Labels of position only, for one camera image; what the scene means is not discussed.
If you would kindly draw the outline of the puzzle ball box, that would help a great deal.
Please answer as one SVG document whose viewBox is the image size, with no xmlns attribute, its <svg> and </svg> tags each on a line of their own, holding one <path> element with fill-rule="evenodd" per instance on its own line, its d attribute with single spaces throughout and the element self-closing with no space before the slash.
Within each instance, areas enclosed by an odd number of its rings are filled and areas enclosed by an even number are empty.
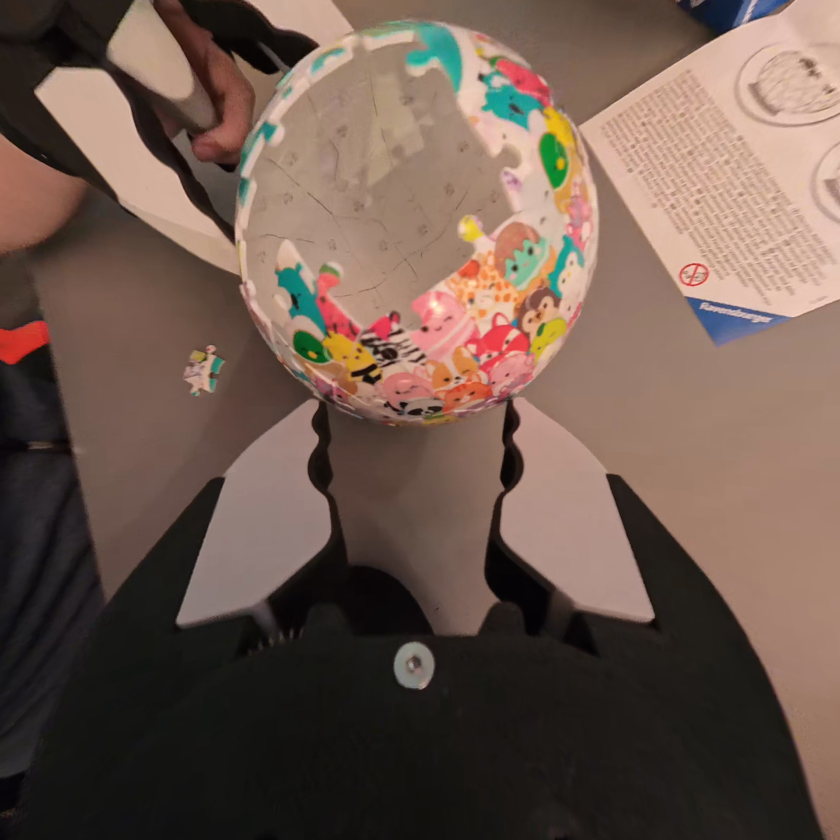
<svg viewBox="0 0 840 840">
<path fill-rule="evenodd" d="M 790 1 L 676 1 L 679 8 L 716 35 L 777 13 Z"/>
</svg>

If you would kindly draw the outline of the person's legs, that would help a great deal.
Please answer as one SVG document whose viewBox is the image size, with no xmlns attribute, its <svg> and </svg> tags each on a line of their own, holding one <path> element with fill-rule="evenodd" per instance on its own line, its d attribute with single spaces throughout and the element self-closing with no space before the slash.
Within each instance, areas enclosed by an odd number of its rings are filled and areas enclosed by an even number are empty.
<svg viewBox="0 0 840 840">
<path fill-rule="evenodd" d="M 1 371 L 1 776 L 30 766 L 104 604 L 49 342 Z"/>
</svg>

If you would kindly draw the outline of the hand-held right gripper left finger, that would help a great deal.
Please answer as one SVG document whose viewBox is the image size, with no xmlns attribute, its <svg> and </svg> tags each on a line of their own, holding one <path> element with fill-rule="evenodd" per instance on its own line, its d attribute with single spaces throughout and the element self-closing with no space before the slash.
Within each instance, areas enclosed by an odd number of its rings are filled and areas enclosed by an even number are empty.
<svg viewBox="0 0 840 840">
<path fill-rule="evenodd" d="M 325 403 L 308 400 L 236 458 L 222 486 L 175 622 L 247 617 L 297 627 L 347 568 L 331 493 Z"/>
</svg>

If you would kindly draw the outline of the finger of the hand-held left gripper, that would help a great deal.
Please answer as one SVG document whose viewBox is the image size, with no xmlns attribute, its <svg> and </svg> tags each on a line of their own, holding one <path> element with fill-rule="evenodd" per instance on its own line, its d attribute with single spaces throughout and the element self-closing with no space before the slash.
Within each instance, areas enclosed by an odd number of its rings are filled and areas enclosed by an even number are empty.
<svg viewBox="0 0 840 840">
<path fill-rule="evenodd" d="M 182 1 L 191 20 L 227 54 L 263 74 L 294 67 L 354 32 L 330 1 Z"/>
<path fill-rule="evenodd" d="M 207 264 L 239 274 L 233 225 L 136 90 L 104 69 L 59 67 L 35 97 L 124 209 Z"/>
</svg>

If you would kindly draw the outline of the white instruction sheet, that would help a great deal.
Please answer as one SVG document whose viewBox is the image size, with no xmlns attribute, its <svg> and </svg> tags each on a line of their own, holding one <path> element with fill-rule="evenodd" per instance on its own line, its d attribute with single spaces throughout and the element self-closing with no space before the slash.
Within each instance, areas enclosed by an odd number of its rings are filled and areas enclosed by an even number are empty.
<svg viewBox="0 0 840 840">
<path fill-rule="evenodd" d="M 838 301 L 838 1 L 713 39 L 582 132 L 717 346 Z"/>
</svg>

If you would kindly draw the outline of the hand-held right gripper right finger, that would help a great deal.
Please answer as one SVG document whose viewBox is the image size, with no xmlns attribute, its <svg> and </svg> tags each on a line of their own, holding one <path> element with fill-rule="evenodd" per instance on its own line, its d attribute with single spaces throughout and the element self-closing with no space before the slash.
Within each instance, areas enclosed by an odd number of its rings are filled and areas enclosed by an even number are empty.
<svg viewBox="0 0 840 840">
<path fill-rule="evenodd" d="M 651 623 L 655 610 L 602 463 L 527 400 L 507 408 L 513 473 L 499 498 L 501 549 L 576 612 Z"/>
</svg>

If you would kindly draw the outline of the loose puzzle piece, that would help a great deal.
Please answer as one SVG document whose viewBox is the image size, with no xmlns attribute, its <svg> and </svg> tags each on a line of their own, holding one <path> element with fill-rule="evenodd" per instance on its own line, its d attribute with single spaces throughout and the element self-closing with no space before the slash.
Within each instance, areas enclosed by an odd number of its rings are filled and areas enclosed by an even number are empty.
<svg viewBox="0 0 840 840">
<path fill-rule="evenodd" d="M 190 353 L 183 372 L 183 381 L 188 385 L 191 396 L 213 394 L 217 388 L 217 376 L 225 360 L 217 354 L 217 347 L 208 344 Z"/>
</svg>

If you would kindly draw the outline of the person's left forearm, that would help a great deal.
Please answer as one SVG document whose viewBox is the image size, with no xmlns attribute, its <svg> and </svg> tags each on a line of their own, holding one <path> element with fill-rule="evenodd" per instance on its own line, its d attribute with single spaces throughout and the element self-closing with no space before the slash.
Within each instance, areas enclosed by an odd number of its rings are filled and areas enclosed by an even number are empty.
<svg viewBox="0 0 840 840">
<path fill-rule="evenodd" d="M 1 138 L 1 257 L 37 246 L 74 217 L 89 184 Z"/>
</svg>

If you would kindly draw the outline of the person's left hand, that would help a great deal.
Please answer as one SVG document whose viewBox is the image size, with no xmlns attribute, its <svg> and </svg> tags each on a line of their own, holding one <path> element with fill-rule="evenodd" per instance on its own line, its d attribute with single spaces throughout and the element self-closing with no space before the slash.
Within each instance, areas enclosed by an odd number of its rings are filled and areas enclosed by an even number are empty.
<svg viewBox="0 0 840 840">
<path fill-rule="evenodd" d="M 215 128 L 192 136 L 194 157 L 202 163 L 223 167 L 237 165 L 254 115 L 256 96 L 252 86 L 234 59 L 215 43 L 207 30 L 192 21 L 181 3 L 154 1 L 153 6 L 182 48 L 216 110 Z"/>
</svg>

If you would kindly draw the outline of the colourful puzzle ball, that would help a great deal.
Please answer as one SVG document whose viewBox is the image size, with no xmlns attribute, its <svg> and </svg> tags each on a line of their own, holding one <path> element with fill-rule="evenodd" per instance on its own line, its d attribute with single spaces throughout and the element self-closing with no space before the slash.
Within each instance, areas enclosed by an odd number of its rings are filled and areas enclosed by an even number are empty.
<svg viewBox="0 0 840 840">
<path fill-rule="evenodd" d="M 511 399 L 580 317 L 596 190 L 550 84 L 474 30 L 400 20 L 314 50 L 243 149 L 240 292 L 288 373 L 387 426 Z"/>
</svg>

